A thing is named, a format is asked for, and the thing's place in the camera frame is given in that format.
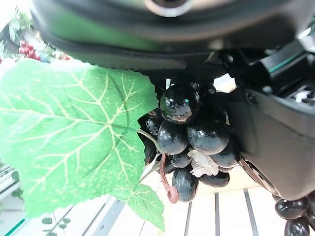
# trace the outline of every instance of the red berries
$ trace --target red berries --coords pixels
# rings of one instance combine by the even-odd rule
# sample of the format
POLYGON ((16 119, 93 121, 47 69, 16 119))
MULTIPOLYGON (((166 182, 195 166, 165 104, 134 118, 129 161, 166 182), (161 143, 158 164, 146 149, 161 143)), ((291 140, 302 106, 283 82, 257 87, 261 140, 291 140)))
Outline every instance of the red berries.
POLYGON ((24 48, 19 48, 19 53, 24 54, 25 53, 25 49, 24 48))
POLYGON ((40 55, 36 54, 33 45, 20 41, 19 53, 24 54, 26 58, 32 58, 35 60, 41 60, 40 55))
POLYGON ((35 51, 34 50, 31 50, 29 53, 28 53, 28 58, 35 58, 36 54, 35 54, 35 51))
POLYGON ((26 42, 25 42, 25 41, 23 41, 23 40, 21 40, 21 41, 20 41, 20 46, 21 46, 21 47, 23 47, 23 48, 24 48, 24 47, 26 47, 26 45, 27 45, 27 44, 26 44, 26 42))
POLYGON ((34 59, 40 61, 41 60, 40 55, 36 55, 34 59))

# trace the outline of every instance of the black plastic casing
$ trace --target black plastic casing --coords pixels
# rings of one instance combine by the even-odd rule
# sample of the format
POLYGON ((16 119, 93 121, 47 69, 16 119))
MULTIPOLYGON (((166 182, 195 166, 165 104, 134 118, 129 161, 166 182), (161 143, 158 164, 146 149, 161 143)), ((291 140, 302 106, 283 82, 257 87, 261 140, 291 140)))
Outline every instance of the black plastic casing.
POLYGON ((315 8, 313 0, 230 0, 165 18, 125 0, 32 1, 47 41, 82 61, 134 70, 185 69, 187 57, 212 50, 284 45, 315 8))
POLYGON ((287 200, 315 190, 313 107, 238 88, 229 95, 228 115, 244 157, 240 165, 255 181, 287 200))

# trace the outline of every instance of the grape cluster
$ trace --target grape cluster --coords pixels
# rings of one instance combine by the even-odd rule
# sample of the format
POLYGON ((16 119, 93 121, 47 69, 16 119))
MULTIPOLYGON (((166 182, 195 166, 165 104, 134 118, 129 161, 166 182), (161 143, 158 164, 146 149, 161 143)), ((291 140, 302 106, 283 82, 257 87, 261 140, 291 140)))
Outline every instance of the grape cluster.
POLYGON ((273 195, 277 201, 277 214, 287 220, 285 236, 309 236, 310 228, 315 231, 315 191, 306 197, 288 201, 273 195))
POLYGON ((20 41, 19 53, 24 54, 25 58, 32 58, 41 61, 41 57, 36 54, 34 47, 23 40, 20 41))
POLYGON ((210 82, 172 83, 161 95, 159 108, 138 120, 145 146, 145 165, 166 154, 165 174, 173 172, 179 200, 190 202, 199 181, 225 187, 240 151, 227 120, 227 93, 210 82))

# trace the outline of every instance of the green leaf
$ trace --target green leaf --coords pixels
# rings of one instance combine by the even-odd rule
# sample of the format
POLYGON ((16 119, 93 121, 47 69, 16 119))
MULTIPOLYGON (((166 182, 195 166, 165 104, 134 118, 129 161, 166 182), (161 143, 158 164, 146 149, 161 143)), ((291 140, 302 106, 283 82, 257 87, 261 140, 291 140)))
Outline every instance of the green leaf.
POLYGON ((162 216, 164 206, 152 188, 142 184, 134 187, 118 187, 111 192, 111 195, 124 201, 138 216, 165 232, 162 216))
POLYGON ((43 223, 43 224, 45 224, 45 225, 50 225, 50 224, 52 224, 53 223, 53 219, 52 218, 44 218, 44 219, 42 219, 41 220, 41 222, 43 223))
POLYGON ((0 78, 0 156, 23 183, 28 217, 139 181, 137 119, 157 107, 133 71, 19 62, 0 78))
POLYGON ((69 218, 64 218, 63 222, 65 222, 66 224, 69 224, 71 222, 71 220, 69 218))

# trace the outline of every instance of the artificial grape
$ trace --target artificial grape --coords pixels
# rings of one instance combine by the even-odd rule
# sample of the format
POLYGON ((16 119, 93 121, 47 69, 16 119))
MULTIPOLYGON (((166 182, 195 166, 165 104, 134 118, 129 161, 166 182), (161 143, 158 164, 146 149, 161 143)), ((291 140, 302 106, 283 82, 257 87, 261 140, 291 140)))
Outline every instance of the artificial grape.
POLYGON ((216 176, 202 175, 199 180, 208 186, 222 188, 230 182, 230 174, 219 171, 216 176))
POLYGON ((188 145, 185 127, 163 121, 158 130, 157 141, 165 153, 170 155, 179 154, 184 151, 188 145))
POLYGON ((219 118, 223 118, 224 122, 226 122, 228 93, 217 92, 208 94, 203 97, 201 103, 213 116, 216 115, 219 118))
POLYGON ((190 82, 189 85, 197 92, 199 91, 199 84, 197 84, 196 82, 190 82))
POLYGON ((273 197, 273 199, 274 199, 275 201, 278 201, 278 200, 281 199, 281 197, 279 197, 279 196, 277 196, 277 195, 272 195, 272 197, 273 197))
POLYGON ((173 85, 162 95, 160 109, 165 120, 176 124, 187 124, 198 114, 200 98, 191 86, 173 85))
POLYGON ((285 220, 293 220, 301 217, 307 210, 307 199, 301 198, 295 201, 280 199, 276 202, 277 214, 285 220))
MULTIPOLYGON (((162 154, 160 154, 158 157, 157 157, 157 161, 160 161, 162 158, 162 154)), ((165 165, 164 165, 164 172, 165 174, 170 174, 172 173, 176 168, 172 165, 171 163, 171 160, 168 156, 166 156, 166 159, 165 159, 165 165)))
POLYGON ((26 44, 25 41, 23 41, 23 40, 20 41, 20 46, 21 46, 21 47, 25 47, 26 45, 27 45, 27 44, 26 44))
POLYGON ((225 167, 221 167, 218 166, 219 171, 224 172, 224 173, 228 173, 229 171, 231 171, 233 169, 233 167, 231 168, 225 168, 225 167))
POLYGON ((139 137, 144 145, 144 154, 145 154, 144 164, 147 166, 154 160, 157 154, 157 148, 155 144, 147 137, 141 134, 139 134, 139 137))
POLYGON ((175 169, 173 174, 173 186, 179 193, 179 200, 185 203, 193 200, 199 185, 198 178, 190 173, 191 170, 192 167, 189 165, 182 169, 175 169))
POLYGON ((194 149, 214 155, 226 148, 230 130, 225 123, 217 119, 199 118, 187 126, 187 135, 194 149))
POLYGON ((147 129, 147 120, 150 118, 151 116, 149 114, 145 114, 142 117, 140 117, 138 119, 138 123, 140 125, 140 128, 145 131, 145 132, 149 132, 147 129))
POLYGON ((29 58, 34 58, 35 57, 35 51, 34 50, 30 50, 29 54, 28 54, 29 58))
POLYGON ((30 49, 29 49, 29 48, 25 48, 25 49, 24 49, 24 54, 25 54, 25 55, 27 55, 29 52, 30 52, 30 49))
POLYGON ((171 163, 176 168, 185 168, 187 165, 191 163, 191 158, 187 156, 187 153, 189 152, 189 147, 187 147, 184 151, 177 155, 171 155, 171 163))
POLYGON ((315 212, 315 191, 307 196, 308 203, 313 212, 315 212))
POLYGON ((159 119, 157 117, 150 117, 146 122, 146 127, 149 131, 149 133, 154 137, 155 139, 158 137, 158 130, 162 124, 163 120, 159 119))
POLYGON ((159 119, 163 119, 162 114, 161 114, 161 110, 159 108, 155 108, 154 110, 150 111, 148 113, 151 117, 156 117, 159 119))
POLYGON ((315 214, 312 212, 312 210, 308 209, 304 217, 307 219, 309 226, 315 231, 315 214))
POLYGON ((27 44, 26 47, 28 47, 30 50, 34 49, 33 45, 31 45, 31 44, 27 44))
POLYGON ((309 236, 310 228, 304 218, 288 220, 285 224, 284 236, 309 236))
POLYGON ((40 61, 41 60, 40 55, 35 55, 34 59, 40 61))
POLYGON ((237 162, 241 158, 241 152, 237 147, 235 139, 230 137, 228 145, 226 148, 218 153, 211 155, 212 159, 221 167, 232 168, 237 165, 237 162))
POLYGON ((209 81, 204 81, 204 82, 199 84, 199 96, 200 96, 201 100, 205 96, 209 96, 211 94, 215 94, 216 92, 217 92, 216 88, 209 81))
POLYGON ((25 49, 24 48, 19 48, 19 53, 20 54, 23 54, 25 52, 25 49))

